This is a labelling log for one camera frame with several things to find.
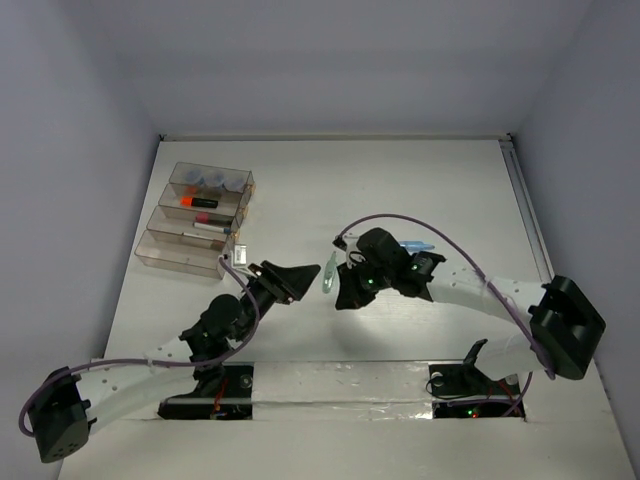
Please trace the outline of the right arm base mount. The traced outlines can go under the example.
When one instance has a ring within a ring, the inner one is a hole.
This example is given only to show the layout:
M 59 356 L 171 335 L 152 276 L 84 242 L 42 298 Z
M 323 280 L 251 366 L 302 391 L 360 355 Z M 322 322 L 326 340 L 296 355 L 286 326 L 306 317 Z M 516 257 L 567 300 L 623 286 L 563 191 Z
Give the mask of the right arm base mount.
M 425 390 L 432 398 L 435 419 L 526 417 L 519 381 L 508 386 L 505 379 L 491 380 L 476 368 L 487 342 L 476 341 L 459 363 L 429 366 Z

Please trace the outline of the clear tiered organizer box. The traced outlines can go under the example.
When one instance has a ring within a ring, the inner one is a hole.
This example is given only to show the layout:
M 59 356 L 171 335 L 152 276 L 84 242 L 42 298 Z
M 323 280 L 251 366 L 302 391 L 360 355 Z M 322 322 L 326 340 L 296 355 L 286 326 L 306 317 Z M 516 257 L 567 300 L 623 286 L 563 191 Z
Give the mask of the clear tiered organizer box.
M 254 192 L 249 170 L 176 163 L 135 256 L 147 267 L 222 278 L 218 257 L 233 251 Z

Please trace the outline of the clear tub of clips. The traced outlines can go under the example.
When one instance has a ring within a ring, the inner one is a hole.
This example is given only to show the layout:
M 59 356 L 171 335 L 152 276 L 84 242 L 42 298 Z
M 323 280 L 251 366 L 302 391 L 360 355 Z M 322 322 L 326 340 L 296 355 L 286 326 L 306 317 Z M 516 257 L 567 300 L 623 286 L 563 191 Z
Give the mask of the clear tub of clips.
M 190 169 L 183 175 L 183 181 L 186 185 L 202 185 L 204 181 L 202 171 L 200 169 Z

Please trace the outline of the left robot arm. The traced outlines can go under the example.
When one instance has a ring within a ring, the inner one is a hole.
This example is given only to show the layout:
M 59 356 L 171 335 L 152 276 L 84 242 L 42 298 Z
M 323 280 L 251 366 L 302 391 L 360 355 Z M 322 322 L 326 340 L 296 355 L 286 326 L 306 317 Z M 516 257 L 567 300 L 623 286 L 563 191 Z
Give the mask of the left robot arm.
M 41 462 L 72 455 L 109 423 L 179 394 L 184 381 L 198 394 L 215 392 L 225 362 L 248 346 L 269 309 L 301 300 L 321 270 L 269 261 L 249 269 L 240 295 L 217 295 L 193 326 L 142 357 L 52 371 L 19 414 L 20 431 L 34 439 Z

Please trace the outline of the blue correction tape pen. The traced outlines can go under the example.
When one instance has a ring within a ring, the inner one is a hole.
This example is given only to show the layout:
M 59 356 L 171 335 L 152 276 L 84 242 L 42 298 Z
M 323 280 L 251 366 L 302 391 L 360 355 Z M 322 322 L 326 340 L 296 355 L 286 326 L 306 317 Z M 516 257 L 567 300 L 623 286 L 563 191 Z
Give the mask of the blue correction tape pen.
M 422 241 L 401 241 L 400 246 L 408 252 L 431 251 L 435 248 L 434 245 Z

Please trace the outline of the pink cap black highlighter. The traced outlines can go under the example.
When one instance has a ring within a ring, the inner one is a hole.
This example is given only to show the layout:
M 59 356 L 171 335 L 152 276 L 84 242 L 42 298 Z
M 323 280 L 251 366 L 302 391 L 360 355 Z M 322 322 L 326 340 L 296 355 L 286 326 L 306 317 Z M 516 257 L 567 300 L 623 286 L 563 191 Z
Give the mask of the pink cap black highlighter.
M 209 223 L 209 224 L 214 224 L 219 226 L 230 226 L 232 224 L 232 221 L 226 217 L 210 215 L 204 212 L 197 213 L 194 221 L 200 222 L 200 223 Z

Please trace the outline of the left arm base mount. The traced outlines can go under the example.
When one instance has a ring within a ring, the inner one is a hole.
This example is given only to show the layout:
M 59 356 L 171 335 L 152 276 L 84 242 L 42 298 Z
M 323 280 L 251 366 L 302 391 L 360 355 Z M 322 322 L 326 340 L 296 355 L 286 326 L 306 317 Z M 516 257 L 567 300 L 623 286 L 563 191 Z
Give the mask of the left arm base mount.
M 199 382 L 189 393 L 160 402 L 163 420 L 251 420 L 254 365 L 231 364 L 209 382 Z

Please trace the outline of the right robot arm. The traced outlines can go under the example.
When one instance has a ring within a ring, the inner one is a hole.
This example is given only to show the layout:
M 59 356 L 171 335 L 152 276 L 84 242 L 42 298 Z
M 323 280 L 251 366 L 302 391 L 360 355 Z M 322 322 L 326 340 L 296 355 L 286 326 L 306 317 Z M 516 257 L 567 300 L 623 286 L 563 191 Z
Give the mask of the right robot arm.
M 391 289 L 407 298 L 454 305 L 513 324 L 502 340 L 477 340 L 460 368 L 462 384 L 482 392 L 511 374 L 544 371 L 581 380 L 606 323 L 577 284 L 557 275 L 547 283 L 482 276 L 472 265 L 432 251 L 408 252 L 388 231 L 374 228 L 340 242 L 335 307 L 357 310 Z

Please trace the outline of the orange cap black highlighter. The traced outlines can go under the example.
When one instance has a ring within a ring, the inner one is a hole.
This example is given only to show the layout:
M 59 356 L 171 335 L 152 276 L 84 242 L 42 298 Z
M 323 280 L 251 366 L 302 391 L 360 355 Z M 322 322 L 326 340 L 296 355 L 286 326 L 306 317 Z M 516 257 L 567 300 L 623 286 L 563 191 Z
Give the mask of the orange cap black highlighter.
M 216 209 L 218 207 L 219 202 L 213 199 L 183 196 L 180 199 L 180 204 L 182 206 L 193 207 L 193 208 Z

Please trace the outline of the green correction tape pen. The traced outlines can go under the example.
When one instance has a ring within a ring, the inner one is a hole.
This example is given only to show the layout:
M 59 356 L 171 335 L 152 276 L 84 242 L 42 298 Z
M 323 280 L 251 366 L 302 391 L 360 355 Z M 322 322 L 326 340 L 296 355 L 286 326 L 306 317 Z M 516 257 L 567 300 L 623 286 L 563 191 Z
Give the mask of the green correction tape pen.
M 337 275 L 337 252 L 333 251 L 324 267 L 323 279 L 322 279 L 322 292 L 324 294 L 329 294 L 335 282 L 335 278 Z

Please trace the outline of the aluminium rail right edge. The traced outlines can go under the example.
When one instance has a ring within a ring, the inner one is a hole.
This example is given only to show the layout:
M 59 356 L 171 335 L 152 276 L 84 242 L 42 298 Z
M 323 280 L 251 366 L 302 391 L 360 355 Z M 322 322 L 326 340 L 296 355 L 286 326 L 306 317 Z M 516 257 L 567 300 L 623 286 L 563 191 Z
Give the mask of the aluminium rail right edge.
M 575 291 L 569 280 L 552 275 L 515 148 L 507 140 L 501 140 L 499 144 L 542 286 L 533 289 L 533 301 L 526 300 L 522 305 L 514 304 L 503 292 L 497 301 L 498 311 L 516 327 L 531 328 L 533 332 L 525 337 L 533 338 L 549 360 L 558 365 L 569 359 L 579 346 L 574 333 L 582 327 L 582 316 L 571 297 Z

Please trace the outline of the clear clip tub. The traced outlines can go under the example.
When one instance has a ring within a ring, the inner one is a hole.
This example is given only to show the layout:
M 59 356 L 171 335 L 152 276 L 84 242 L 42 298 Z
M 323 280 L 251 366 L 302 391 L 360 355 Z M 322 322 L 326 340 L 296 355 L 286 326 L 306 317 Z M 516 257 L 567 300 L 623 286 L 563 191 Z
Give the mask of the clear clip tub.
M 245 184 L 246 176 L 239 173 L 227 175 L 223 182 L 223 186 L 227 191 L 237 193 L 242 193 L 244 191 Z
M 223 188 L 226 181 L 226 174 L 219 169 L 212 169 L 208 171 L 204 176 L 204 184 L 208 188 Z

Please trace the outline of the blue cap white marker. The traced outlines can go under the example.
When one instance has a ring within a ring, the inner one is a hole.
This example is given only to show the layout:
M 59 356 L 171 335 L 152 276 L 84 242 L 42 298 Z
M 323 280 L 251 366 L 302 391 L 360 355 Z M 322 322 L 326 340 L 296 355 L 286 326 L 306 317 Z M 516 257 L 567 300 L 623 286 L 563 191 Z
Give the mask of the blue cap white marker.
M 220 233 L 220 234 L 224 234 L 224 235 L 230 235 L 231 233 L 233 233 L 232 230 L 230 228 L 228 228 L 228 227 L 209 224 L 209 223 L 194 222 L 193 223 L 193 228 L 199 229 L 199 230 L 204 230 L 204 231 Z

